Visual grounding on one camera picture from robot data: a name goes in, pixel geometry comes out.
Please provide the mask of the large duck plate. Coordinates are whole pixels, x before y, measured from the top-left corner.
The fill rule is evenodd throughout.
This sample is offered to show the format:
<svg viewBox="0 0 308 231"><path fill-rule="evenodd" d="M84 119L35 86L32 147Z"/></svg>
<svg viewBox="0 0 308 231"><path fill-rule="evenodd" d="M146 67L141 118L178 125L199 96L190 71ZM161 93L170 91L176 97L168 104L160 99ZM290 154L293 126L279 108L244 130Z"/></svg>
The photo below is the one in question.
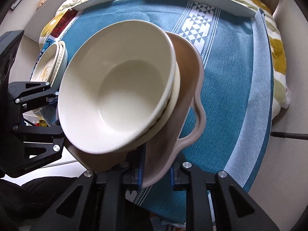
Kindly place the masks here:
<svg viewBox="0 0 308 231"><path fill-rule="evenodd" d="M34 68L30 78L31 82L48 82L51 85L49 80L56 64L58 53L59 45L57 42L53 43L46 49Z"/></svg>

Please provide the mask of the pink wavy-edged bowl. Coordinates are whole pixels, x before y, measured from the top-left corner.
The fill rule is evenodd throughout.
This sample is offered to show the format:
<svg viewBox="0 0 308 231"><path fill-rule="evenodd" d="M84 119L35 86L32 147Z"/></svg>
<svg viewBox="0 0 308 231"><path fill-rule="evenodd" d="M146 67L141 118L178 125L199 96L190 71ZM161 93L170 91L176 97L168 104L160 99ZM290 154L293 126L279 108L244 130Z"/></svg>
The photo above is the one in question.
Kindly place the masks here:
<svg viewBox="0 0 308 231"><path fill-rule="evenodd" d="M204 68L197 49L187 39L168 33L177 59L174 85L169 102L156 123L139 139L109 153L92 154L77 149L65 139L65 148L85 168L96 172L109 170L122 162L130 150L146 144L142 187L149 187L167 173L180 151L201 136L205 111L200 99Z"/></svg>

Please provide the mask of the plain cream bowl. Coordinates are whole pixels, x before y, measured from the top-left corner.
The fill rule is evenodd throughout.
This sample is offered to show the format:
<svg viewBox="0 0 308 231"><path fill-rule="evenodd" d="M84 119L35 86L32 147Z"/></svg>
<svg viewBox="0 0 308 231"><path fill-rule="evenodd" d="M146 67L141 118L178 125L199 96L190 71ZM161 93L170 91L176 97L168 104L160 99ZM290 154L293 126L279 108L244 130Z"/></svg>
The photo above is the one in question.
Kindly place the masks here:
<svg viewBox="0 0 308 231"><path fill-rule="evenodd" d="M58 112L66 138L92 154L131 144L162 115L175 68L173 44L159 26L126 20L101 29L62 78Z"/></svg>

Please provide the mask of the black curved lamp pole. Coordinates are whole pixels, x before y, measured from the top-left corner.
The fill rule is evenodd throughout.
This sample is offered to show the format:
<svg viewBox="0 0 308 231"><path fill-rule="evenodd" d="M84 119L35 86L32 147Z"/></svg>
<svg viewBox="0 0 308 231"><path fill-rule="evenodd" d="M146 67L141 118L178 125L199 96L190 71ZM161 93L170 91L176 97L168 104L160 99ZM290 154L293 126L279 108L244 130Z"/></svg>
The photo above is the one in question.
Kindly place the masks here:
<svg viewBox="0 0 308 231"><path fill-rule="evenodd" d="M278 138L308 140L308 134L296 134L296 133L272 131L270 135L273 137L278 137Z"/></svg>

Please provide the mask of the grey headboard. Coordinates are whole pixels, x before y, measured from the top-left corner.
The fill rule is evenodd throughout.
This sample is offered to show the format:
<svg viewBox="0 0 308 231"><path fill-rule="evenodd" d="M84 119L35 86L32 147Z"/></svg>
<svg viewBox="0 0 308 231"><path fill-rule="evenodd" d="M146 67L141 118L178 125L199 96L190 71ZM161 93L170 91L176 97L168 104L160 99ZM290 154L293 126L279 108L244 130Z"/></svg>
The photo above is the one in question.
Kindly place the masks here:
<svg viewBox="0 0 308 231"><path fill-rule="evenodd" d="M24 28L24 34L28 38L39 43L41 31L45 25L54 18L58 8L66 0L47 0L32 16Z"/></svg>

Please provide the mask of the teal patterned table cloth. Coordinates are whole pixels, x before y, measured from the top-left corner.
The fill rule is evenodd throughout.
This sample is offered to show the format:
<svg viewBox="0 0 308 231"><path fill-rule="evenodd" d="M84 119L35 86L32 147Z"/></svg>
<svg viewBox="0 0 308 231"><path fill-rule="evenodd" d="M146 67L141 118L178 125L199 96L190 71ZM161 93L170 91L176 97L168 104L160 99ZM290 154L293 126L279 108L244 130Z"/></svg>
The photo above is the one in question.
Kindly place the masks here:
<svg viewBox="0 0 308 231"><path fill-rule="evenodd" d="M274 75L263 11L254 18L187 0L122 0L85 9L63 31L68 58L100 29L124 20L189 40L202 58L206 128L183 153L207 172L228 172L249 191L268 145Z"/></svg>

